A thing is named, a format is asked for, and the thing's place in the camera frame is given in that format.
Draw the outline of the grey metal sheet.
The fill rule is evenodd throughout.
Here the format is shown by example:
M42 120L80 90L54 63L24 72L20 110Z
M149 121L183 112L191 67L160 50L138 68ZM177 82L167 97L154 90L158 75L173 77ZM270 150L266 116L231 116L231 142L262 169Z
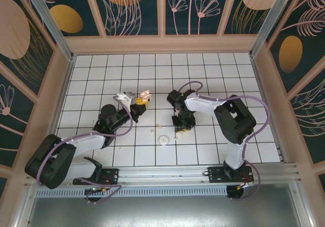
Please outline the grey metal sheet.
M302 227L289 198L231 202L224 197L37 199L27 227Z

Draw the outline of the pink disc gold fern panel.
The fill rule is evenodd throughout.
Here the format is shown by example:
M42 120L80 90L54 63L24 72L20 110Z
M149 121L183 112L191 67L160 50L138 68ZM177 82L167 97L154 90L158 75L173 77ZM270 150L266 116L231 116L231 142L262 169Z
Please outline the pink disc gold fern panel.
M0 0L0 62L38 94L53 49L21 0Z
M257 34L275 0L234 0L226 23L226 35Z

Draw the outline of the aluminium mounting rail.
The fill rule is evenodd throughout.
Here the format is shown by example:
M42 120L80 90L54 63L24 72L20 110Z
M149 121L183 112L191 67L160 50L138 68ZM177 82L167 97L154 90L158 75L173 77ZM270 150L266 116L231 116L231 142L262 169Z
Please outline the aluminium mounting rail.
M288 183L301 179L298 168L294 164L256 164L252 168L254 183ZM119 169L118 184L126 185L172 185L172 184L198 184L210 183L207 176L209 167L222 167L221 165L210 166L171 166L171 167L121 167ZM86 185L76 179L66 180L64 184Z

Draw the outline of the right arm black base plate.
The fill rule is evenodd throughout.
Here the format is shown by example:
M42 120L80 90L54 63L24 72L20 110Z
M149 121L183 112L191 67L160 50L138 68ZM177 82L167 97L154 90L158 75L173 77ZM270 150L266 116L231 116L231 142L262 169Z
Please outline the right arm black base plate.
M210 183L241 184L254 181L252 168L250 166L245 166L232 178L226 175L223 167L209 167L207 176Z

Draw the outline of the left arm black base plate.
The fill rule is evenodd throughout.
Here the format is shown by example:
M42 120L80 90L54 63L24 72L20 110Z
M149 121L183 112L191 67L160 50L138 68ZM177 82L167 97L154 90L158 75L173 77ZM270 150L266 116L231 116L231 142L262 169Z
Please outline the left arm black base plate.
M102 169L102 174L100 177L101 184L105 185L117 185L119 178L119 169Z

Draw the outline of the fern leaf wall panel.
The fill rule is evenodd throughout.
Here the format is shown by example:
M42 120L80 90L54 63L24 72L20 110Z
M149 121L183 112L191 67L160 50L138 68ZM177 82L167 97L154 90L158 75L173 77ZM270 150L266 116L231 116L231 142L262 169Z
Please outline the fern leaf wall panel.
M107 36L158 34L157 0L95 0Z

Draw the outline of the pink flower wall panel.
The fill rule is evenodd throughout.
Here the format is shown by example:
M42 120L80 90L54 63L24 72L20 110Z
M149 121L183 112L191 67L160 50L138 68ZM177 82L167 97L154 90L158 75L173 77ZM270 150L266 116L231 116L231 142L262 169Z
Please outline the pink flower wall panel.
M226 0L166 0L166 35L214 35Z

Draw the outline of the flower and stem wall panel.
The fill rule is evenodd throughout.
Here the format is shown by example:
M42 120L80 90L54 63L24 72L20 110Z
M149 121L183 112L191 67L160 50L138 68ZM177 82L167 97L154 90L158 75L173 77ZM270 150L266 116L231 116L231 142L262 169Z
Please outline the flower and stem wall panel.
M0 73L0 165L11 168L34 102Z

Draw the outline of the aluminium corner post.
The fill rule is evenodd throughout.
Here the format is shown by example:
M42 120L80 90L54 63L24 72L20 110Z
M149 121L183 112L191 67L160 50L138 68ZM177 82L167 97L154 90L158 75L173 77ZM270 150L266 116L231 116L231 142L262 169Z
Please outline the aluminium corner post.
M249 51L249 56L251 59L254 59L258 55L260 49L266 41L267 36L270 34L272 28L276 25L276 22L280 19L280 15L285 9L288 1L289 0L275 0L272 4Z
M31 0L32 4L36 8L39 15L44 20L45 25L48 27L50 33L54 37L57 45L63 52L64 56L68 60L72 60L73 52L69 48L61 30L58 28L57 24L55 23L54 18L52 17L50 10L48 9L47 5L43 0Z

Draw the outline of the pink leaf outline wall panel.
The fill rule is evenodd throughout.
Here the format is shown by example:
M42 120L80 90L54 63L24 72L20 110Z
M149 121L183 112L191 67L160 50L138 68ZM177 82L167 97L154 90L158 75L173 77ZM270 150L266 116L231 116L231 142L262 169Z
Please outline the pink leaf outline wall panel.
M325 78L315 78L290 101L314 164L325 161Z

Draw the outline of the gold oval feather wall panel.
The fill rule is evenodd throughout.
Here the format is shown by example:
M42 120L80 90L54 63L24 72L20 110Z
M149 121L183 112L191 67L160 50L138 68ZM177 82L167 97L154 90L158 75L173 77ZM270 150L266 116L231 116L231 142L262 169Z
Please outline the gold oval feather wall panel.
M325 56L325 0L297 0L269 50L285 93Z

